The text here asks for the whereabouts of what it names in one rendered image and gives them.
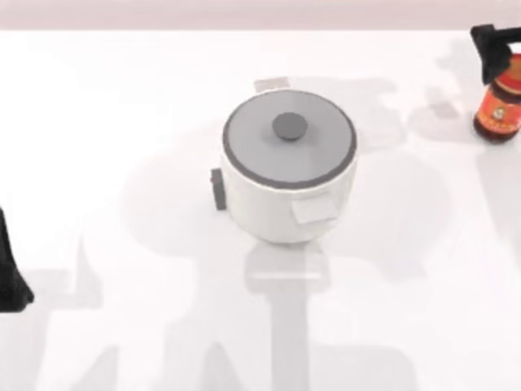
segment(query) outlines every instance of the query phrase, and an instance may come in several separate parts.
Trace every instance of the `glossy white tabletop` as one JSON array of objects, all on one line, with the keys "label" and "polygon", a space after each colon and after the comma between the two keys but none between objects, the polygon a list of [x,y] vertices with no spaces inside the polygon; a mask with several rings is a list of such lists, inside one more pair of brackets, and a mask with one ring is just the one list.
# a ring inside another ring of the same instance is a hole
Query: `glossy white tabletop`
[{"label": "glossy white tabletop", "polygon": [[[521,387],[521,149],[471,130],[467,32],[0,47],[0,205],[37,295],[0,316],[0,389]],[[339,103],[361,148],[339,225],[281,250],[215,210],[209,174],[253,82],[288,75]]]}]

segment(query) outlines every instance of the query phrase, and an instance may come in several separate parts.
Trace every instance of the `lid knob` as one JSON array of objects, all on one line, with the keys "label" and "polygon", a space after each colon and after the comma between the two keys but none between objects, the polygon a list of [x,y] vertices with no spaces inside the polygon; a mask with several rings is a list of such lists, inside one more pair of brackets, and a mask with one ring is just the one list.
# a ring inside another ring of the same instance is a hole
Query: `lid knob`
[{"label": "lid knob", "polygon": [[285,141],[296,141],[308,130],[308,122],[300,114],[284,112],[272,124],[275,134]]}]

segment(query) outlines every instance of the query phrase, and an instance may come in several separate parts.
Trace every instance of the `cooking pot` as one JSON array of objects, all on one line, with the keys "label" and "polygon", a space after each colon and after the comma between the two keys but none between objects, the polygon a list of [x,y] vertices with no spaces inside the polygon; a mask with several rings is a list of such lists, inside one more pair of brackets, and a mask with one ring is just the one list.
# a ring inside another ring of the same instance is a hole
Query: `cooking pot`
[{"label": "cooking pot", "polygon": [[354,126],[336,104],[292,88],[263,91],[225,123],[216,207],[271,243],[316,239],[339,219],[356,155]]}]

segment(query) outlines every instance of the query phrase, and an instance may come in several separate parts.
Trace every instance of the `red label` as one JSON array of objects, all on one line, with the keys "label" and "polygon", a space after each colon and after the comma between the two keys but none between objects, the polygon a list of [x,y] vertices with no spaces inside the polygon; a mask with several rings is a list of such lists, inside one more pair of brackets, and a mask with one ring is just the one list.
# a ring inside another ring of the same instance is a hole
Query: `red label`
[{"label": "red label", "polygon": [[477,114],[478,120],[485,128],[494,133],[510,134],[521,126],[521,105],[505,103],[487,89]]}]

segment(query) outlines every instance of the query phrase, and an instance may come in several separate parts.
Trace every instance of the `gray lid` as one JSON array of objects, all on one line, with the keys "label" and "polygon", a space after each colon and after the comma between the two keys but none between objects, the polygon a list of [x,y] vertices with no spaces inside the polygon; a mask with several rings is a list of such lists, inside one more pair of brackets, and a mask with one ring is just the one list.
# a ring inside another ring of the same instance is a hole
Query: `gray lid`
[{"label": "gray lid", "polygon": [[276,90],[241,104],[226,122],[223,143],[232,164],[250,179],[302,189],[343,172],[357,137],[349,118],[329,100]]}]

